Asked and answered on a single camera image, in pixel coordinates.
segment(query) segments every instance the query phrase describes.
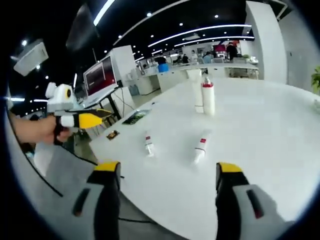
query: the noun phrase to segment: blue bin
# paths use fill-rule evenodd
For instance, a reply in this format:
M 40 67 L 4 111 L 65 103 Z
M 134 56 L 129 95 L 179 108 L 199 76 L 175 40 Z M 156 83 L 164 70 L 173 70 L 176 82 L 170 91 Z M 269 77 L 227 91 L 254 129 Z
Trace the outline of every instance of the blue bin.
M 169 65 L 168 65 L 168 63 L 160 64 L 160 65 L 158 66 L 158 70 L 159 70 L 159 73 L 168 72 L 168 71 L 169 71 Z

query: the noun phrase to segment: black ceiling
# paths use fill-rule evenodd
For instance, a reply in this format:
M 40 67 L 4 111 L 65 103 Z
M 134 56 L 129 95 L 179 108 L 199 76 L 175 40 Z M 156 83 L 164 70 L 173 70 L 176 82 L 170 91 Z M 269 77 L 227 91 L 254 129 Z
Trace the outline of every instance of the black ceiling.
M 97 25 L 100 38 L 93 46 L 97 59 L 106 55 L 105 50 L 110 51 L 113 47 L 124 45 L 136 46 L 134 52 L 140 51 L 135 55 L 136 59 L 141 57 L 141 54 L 148 57 L 153 49 L 172 49 L 175 44 L 183 42 L 181 36 L 148 47 L 149 44 L 163 38 L 202 27 L 244 24 L 246 20 L 245 0 L 189 0 L 149 17 L 113 46 L 119 35 L 123 35 L 144 19 L 148 12 L 153 13 L 176 1 L 115 0 Z M 29 42 L 43 39 L 49 55 L 49 59 L 39 70 L 32 71 L 26 77 L 13 71 L 12 61 L 7 75 L 11 95 L 25 98 L 24 102 L 15 104 L 13 111 L 16 114 L 29 113 L 31 109 L 45 106 L 45 103 L 30 103 L 30 100 L 45 99 L 49 81 L 57 84 L 73 82 L 76 67 L 66 50 L 66 40 L 72 22 L 83 3 L 87 3 L 92 17 L 95 18 L 105 2 L 106 0 L 29 0 L 21 1 L 17 5 L 12 3 L 11 11 L 16 16 L 16 21 L 10 23 L 10 30 L 13 32 L 7 48 L 10 56 L 16 56 L 21 52 L 21 42 L 24 39 Z M 238 36 L 242 35 L 242 30 L 241 27 L 217 28 L 198 34 L 201 37 L 205 34 L 206 38 L 220 37 L 226 31 L 230 36 Z M 83 69 L 93 65 L 95 59 L 92 51 L 87 50 L 81 61 Z

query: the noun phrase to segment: gray floor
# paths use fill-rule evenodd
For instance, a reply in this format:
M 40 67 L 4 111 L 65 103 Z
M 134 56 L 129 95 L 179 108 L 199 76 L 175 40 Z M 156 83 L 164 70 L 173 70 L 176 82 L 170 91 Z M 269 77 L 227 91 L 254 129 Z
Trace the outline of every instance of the gray floor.
M 133 102 L 136 107 L 149 102 L 154 97 L 161 94 L 160 90 L 157 90 L 146 96 L 133 96 Z M 95 155 L 89 147 L 90 139 L 85 134 L 79 136 L 78 134 L 74 138 L 74 153 L 81 158 L 88 159 L 94 163 L 97 163 Z M 143 214 L 138 208 L 136 208 L 123 194 L 120 195 L 121 207 L 120 218 L 139 220 L 139 221 L 151 221 Z M 127 222 L 119 221 L 119 234 L 121 240 L 184 240 L 185 238 L 174 234 L 173 232 L 165 229 L 158 224 L 152 223 L 139 223 L 139 222 Z

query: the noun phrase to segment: white pillar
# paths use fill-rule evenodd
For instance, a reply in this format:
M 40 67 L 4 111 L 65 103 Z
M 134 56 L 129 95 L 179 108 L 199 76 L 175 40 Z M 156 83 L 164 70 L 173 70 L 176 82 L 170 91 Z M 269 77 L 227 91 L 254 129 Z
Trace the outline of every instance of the white pillar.
M 282 33 L 269 4 L 246 1 L 246 23 L 252 25 L 259 78 L 287 83 L 287 56 Z

